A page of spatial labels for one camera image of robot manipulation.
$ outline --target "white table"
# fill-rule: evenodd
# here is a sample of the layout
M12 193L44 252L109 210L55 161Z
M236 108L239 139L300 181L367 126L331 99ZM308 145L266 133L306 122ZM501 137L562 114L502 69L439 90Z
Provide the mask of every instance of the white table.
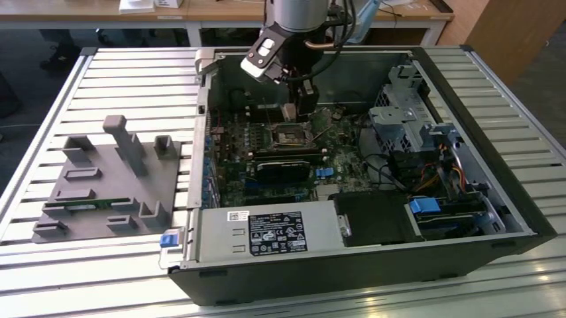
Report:
M557 229L554 240L462 278L227 307L196 306L170 281L158 265L159 235L33 244L33 224L65 161L59 150L65 136L87 134L95 144L112 143L101 134L109 114L129 119L127 129L139 132L141 141L170 134L183 142L174 227L187 221L195 49L100 49L79 58L0 198L0 316L477 318L563 313L565 150L475 53L458 47L427 52ZM437 110L449 121L439 104Z

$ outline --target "metal bracket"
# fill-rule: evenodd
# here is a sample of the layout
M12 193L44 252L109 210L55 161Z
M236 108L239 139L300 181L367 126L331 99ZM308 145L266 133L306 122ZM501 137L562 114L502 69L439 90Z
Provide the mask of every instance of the metal bracket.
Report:
M214 48L202 48L195 54L196 74L203 75L218 68L215 63L216 50Z

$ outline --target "motherboard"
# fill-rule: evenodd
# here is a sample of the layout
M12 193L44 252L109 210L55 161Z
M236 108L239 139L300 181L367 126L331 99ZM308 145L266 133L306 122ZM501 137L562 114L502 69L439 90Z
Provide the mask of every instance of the motherboard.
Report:
M279 122L279 113L264 107L216 119L223 207L326 200L334 193L371 188L358 155L358 126L344 109L319 107L304 123Z

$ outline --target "sticker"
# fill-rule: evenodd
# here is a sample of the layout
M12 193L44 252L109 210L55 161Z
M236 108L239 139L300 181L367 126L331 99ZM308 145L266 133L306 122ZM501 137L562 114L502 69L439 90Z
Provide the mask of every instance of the sticker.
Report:
M183 17L180 15L159 15L159 20L180 20Z
M300 212L248 215L250 253L254 256L307 251L307 237Z
M228 222L231 221L247 221L250 211L228 211Z

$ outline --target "blue tab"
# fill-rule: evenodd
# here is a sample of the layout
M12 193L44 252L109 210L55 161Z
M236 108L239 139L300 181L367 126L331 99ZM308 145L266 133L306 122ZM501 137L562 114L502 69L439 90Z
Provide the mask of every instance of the blue tab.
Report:
M330 177L334 174L334 168L324 169L324 176Z
M439 203L433 197L416 197L408 203L410 209L414 214L416 213L438 213L441 212Z
M159 246L163 247L176 247L179 246L179 235L178 234L163 234L159 241Z

